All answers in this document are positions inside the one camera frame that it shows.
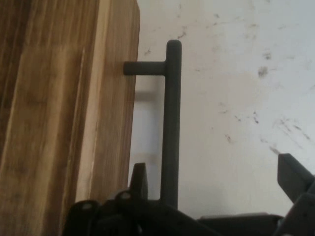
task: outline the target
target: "screw hole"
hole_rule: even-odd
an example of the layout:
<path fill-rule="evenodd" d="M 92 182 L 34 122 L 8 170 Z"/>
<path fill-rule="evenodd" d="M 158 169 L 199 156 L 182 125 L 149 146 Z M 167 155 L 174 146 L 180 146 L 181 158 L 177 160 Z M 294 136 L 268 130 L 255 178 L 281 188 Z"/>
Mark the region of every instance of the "screw hole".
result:
<path fill-rule="evenodd" d="M 92 204 L 91 203 L 85 203 L 82 206 L 82 210 L 88 210 L 92 208 Z"/>

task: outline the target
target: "black plastic mechanism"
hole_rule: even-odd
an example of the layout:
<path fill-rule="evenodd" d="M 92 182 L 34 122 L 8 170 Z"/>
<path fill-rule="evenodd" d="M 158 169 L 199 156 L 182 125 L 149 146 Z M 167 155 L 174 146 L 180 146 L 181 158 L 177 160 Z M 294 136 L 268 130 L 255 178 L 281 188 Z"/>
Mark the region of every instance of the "black plastic mechanism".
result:
<path fill-rule="evenodd" d="M 285 217 L 251 214 L 194 220 L 179 212 L 178 151 L 181 44 L 167 44 L 165 62 L 126 62 L 126 74 L 165 75 L 161 200 L 148 200 L 144 163 L 135 164 L 128 191 L 103 205 L 70 209 L 63 236 L 314 236 L 315 177 L 290 154 L 280 154 L 278 183 L 294 202 Z"/>

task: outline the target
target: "dark gray plastic handle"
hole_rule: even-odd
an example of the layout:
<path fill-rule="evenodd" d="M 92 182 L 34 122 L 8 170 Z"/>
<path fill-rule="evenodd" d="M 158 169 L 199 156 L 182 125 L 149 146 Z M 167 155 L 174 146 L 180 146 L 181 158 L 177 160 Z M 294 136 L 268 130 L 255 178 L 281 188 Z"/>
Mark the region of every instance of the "dark gray plastic handle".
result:
<path fill-rule="evenodd" d="M 162 62 L 125 62 L 125 75 L 165 76 L 164 125 L 160 201 L 177 208 L 181 107 L 182 44 L 170 40 Z"/>

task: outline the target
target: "white wall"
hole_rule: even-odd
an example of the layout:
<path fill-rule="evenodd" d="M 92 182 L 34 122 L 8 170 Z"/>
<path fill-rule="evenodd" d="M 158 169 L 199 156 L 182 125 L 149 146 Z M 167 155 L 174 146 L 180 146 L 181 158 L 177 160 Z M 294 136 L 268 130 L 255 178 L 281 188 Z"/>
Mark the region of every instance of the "white wall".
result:
<path fill-rule="evenodd" d="M 315 173 L 313 0 L 138 0 L 138 60 L 183 45 L 179 209 L 286 214 L 277 155 Z M 130 171 L 159 196 L 162 77 L 137 77 Z"/>

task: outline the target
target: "wood grain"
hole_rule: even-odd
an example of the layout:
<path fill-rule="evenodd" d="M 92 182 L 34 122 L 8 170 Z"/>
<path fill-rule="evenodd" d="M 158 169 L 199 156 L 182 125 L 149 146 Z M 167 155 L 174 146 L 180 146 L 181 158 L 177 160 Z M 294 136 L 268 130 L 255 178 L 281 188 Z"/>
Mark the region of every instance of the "wood grain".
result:
<path fill-rule="evenodd" d="M 126 187 L 136 0 L 0 0 L 0 235 L 59 235 Z"/>

